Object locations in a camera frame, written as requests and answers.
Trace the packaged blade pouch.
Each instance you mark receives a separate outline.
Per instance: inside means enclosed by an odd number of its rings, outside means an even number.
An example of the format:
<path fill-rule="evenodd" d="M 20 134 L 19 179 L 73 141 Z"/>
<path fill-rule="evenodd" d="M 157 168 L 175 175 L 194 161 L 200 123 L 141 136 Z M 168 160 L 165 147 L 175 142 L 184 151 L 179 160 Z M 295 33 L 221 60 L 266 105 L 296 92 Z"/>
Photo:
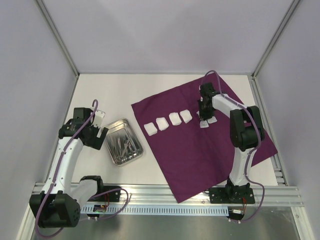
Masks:
<path fill-rule="evenodd" d="M 196 112 L 198 117 L 199 117 L 199 126 L 201 129 L 205 129 L 205 128 L 208 128 L 209 127 L 209 123 L 207 120 L 203 120 L 202 118 L 200 118 L 200 112 L 197 111 Z"/>
<path fill-rule="evenodd" d="M 213 116 L 213 117 L 211 117 L 211 118 L 209 118 L 208 120 L 207 120 L 207 122 L 209 123 L 209 124 L 213 124 L 213 123 L 216 123 L 218 120 L 217 120 L 217 118 L 215 117 L 215 116 Z"/>

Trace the white gauze pad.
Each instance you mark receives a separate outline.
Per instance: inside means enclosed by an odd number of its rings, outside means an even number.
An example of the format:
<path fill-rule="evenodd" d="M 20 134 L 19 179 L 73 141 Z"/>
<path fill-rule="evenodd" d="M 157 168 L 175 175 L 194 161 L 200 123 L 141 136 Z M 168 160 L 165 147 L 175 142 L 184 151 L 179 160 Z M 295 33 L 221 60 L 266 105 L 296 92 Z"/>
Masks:
<path fill-rule="evenodd" d="M 193 119 L 193 117 L 188 109 L 181 111 L 179 114 L 182 117 L 184 123 L 186 123 L 186 124 L 189 123 Z"/>
<path fill-rule="evenodd" d="M 153 136 L 158 132 L 158 129 L 155 127 L 153 122 L 145 124 L 144 129 L 147 132 L 148 136 Z"/>
<path fill-rule="evenodd" d="M 169 119 L 173 126 L 178 126 L 182 123 L 180 116 L 177 112 L 172 112 L 169 114 Z"/>
<path fill-rule="evenodd" d="M 158 129 L 160 131 L 164 131 L 169 127 L 169 124 L 168 124 L 168 122 L 167 122 L 165 117 L 156 118 L 156 124 L 157 124 Z"/>

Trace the stainless steel tray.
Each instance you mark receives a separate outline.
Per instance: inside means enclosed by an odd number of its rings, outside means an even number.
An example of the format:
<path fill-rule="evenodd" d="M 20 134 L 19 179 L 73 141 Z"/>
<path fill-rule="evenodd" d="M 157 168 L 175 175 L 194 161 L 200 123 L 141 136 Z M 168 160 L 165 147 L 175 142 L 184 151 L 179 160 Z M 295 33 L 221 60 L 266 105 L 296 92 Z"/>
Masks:
<path fill-rule="evenodd" d="M 122 167 L 143 156 L 144 149 L 130 122 L 121 118 L 101 128 L 107 129 L 104 139 L 112 162 Z"/>

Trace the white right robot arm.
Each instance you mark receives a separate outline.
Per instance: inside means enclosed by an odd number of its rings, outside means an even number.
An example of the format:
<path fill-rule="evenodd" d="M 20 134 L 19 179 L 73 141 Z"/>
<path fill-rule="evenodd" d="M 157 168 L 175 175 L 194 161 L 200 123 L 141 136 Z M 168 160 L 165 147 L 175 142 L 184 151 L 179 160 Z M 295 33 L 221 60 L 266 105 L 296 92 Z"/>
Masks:
<path fill-rule="evenodd" d="M 238 202 L 244 192 L 240 186 L 250 183 L 249 172 L 257 149 L 265 138 L 264 128 L 257 106 L 246 106 L 225 93 L 216 91 L 208 82 L 199 86 L 198 115 L 202 128 L 217 121 L 215 111 L 229 118 L 230 140 L 234 146 L 234 158 L 228 180 L 232 183 L 225 196 L 232 203 Z"/>

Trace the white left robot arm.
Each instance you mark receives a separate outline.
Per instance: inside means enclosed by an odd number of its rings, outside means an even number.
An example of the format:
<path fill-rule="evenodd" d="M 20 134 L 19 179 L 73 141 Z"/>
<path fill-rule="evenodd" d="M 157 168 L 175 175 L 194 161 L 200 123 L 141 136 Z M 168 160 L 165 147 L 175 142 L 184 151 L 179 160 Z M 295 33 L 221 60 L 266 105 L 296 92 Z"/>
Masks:
<path fill-rule="evenodd" d="M 96 107 L 76 107 L 73 117 L 59 129 L 57 153 L 47 181 L 40 193 L 29 199 L 38 228 L 75 227 L 89 198 L 98 201 L 104 197 L 100 176 L 84 176 L 75 189 L 71 183 L 83 148 L 101 149 L 108 132 L 101 129 L 105 115 Z"/>

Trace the purple cloth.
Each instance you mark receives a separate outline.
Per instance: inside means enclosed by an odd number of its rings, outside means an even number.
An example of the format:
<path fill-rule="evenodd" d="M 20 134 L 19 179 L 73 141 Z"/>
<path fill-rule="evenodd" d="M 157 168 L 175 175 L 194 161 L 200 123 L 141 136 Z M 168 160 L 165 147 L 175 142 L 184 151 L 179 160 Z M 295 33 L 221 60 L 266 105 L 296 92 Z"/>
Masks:
<path fill-rule="evenodd" d="M 200 84 L 211 82 L 232 99 L 240 98 L 222 78 L 209 74 L 191 82 L 147 97 L 131 105 L 150 149 L 178 203 L 225 181 L 233 166 L 235 148 L 230 139 L 230 119 L 215 111 L 217 119 L 200 127 L 197 115 Z M 145 125 L 157 118 L 170 119 L 171 113 L 189 110 L 192 120 L 148 135 Z"/>

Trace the aluminium right frame post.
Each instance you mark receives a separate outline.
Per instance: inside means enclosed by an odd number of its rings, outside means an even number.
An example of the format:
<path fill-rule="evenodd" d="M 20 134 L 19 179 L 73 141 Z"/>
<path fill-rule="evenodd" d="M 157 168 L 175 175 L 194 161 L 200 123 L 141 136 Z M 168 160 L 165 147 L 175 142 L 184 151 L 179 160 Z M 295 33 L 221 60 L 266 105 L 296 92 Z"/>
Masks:
<path fill-rule="evenodd" d="M 258 77 L 259 72 L 262 70 L 264 64 L 266 63 L 267 59 L 269 58 L 270 54 L 272 53 L 273 49 L 277 45 L 278 41 L 280 40 L 281 36 L 283 35 L 287 25 L 291 21 L 292 17 L 294 16 L 295 12 L 299 8 L 302 0 L 292 0 L 287 11 L 285 12 L 284 16 L 282 17 L 278 27 L 276 28 L 273 36 L 271 37 L 265 51 L 263 52 L 260 60 L 258 61 L 254 71 L 251 74 L 253 80 Z"/>

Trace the aluminium frame post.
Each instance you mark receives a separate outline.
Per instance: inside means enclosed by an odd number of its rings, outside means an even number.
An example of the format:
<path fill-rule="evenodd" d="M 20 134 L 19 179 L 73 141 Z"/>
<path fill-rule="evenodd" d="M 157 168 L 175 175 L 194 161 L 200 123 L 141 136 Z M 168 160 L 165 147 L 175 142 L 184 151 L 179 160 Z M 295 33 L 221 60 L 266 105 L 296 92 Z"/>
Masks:
<path fill-rule="evenodd" d="M 79 71 L 76 67 L 76 64 L 74 63 L 72 56 L 70 54 L 70 52 L 67 49 L 67 46 L 64 42 L 64 40 L 61 37 L 61 34 L 59 33 L 59 30 L 45 4 L 44 0 L 35 0 L 34 3 L 36 4 L 36 6 L 38 7 L 44 21 L 46 22 L 50 32 L 53 35 L 54 40 L 56 41 L 58 47 L 60 48 L 66 62 L 68 63 L 71 71 L 73 72 L 73 75 L 76 77 L 76 79 L 79 78 Z"/>
<path fill-rule="evenodd" d="M 263 52 L 260 60 L 258 61 L 254 71 L 251 74 L 253 80 L 258 77 L 259 72 L 262 70 L 264 64 L 266 63 L 267 59 L 269 58 L 270 54 L 272 53 L 273 49 L 277 45 L 278 41 L 280 40 L 281 36 L 283 35 L 287 25 L 291 21 L 292 17 L 294 16 L 295 12 L 299 8 L 302 0 L 292 0 L 287 11 L 285 12 L 284 16 L 282 17 L 278 27 L 276 28 L 273 36 L 271 37 L 265 51 Z"/>

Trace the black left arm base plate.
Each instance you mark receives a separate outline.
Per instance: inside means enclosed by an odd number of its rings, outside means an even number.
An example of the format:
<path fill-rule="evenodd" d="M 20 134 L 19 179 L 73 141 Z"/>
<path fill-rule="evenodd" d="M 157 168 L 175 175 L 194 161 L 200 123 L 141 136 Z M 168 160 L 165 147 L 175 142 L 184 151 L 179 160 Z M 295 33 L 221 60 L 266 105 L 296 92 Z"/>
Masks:
<path fill-rule="evenodd" d="M 127 197 L 124 190 L 118 185 L 105 185 L 88 200 L 89 202 L 119 203 L 120 197 Z"/>

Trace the aluminium front rail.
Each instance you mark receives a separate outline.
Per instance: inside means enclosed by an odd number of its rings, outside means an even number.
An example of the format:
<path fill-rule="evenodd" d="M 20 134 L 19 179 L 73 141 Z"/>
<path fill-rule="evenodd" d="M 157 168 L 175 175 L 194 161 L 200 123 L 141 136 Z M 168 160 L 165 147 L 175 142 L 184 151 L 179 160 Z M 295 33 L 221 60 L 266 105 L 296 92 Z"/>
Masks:
<path fill-rule="evenodd" d="M 81 193 L 84 195 L 97 192 L 97 183 L 80 183 Z M 42 191 L 44 183 L 35 183 L 31 194 L 38 194 Z M 73 192 L 77 189 L 79 183 L 71 183 L 70 191 Z M 106 186 L 119 186 L 125 189 L 129 196 L 131 196 L 129 205 L 152 205 L 152 206 L 177 206 L 178 203 L 168 185 L 163 184 L 106 184 Z M 258 207 L 262 199 L 262 188 L 253 185 L 253 194 L 255 197 L 255 204 L 248 204 L 248 207 Z M 121 191 L 120 200 L 118 204 L 126 201 L 126 193 Z M 210 203 L 208 194 L 199 193 L 181 203 L 181 206 L 228 206 L 240 207 L 241 204 L 235 203 Z M 295 186 L 265 186 L 265 195 L 262 207 L 303 207 L 304 203 L 301 198 L 300 192 Z"/>

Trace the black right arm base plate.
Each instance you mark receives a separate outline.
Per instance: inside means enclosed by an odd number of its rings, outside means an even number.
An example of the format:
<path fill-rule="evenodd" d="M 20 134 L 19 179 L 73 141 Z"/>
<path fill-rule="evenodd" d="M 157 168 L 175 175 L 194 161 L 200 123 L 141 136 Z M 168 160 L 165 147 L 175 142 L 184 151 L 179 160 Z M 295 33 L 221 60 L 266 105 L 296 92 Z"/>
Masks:
<path fill-rule="evenodd" d="M 238 186 L 227 183 L 224 187 L 206 190 L 211 204 L 255 204 L 255 196 L 250 184 Z"/>

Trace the aluminium left frame post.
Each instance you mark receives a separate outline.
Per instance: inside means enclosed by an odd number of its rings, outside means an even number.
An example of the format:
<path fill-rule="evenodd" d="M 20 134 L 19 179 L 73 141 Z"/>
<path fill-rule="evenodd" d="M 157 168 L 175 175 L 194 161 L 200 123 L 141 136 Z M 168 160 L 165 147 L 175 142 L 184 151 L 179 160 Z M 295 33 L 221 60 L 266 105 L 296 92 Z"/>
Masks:
<path fill-rule="evenodd" d="M 71 71 L 73 72 L 73 75 L 76 77 L 76 79 L 79 78 L 79 71 L 76 67 L 76 64 L 74 63 L 72 56 L 70 54 L 70 52 L 67 49 L 67 46 L 64 42 L 64 40 L 61 37 L 61 34 L 59 33 L 59 30 L 45 4 L 44 0 L 35 0 L 34 3 L 36 4 L 36 6 L 38 7 L 44 21 L 46 22 L 50 32 L 53 35 L 54 40 L 56 41 L 58 47 L 60 48 L 66 62 L 68 63 Z"/>

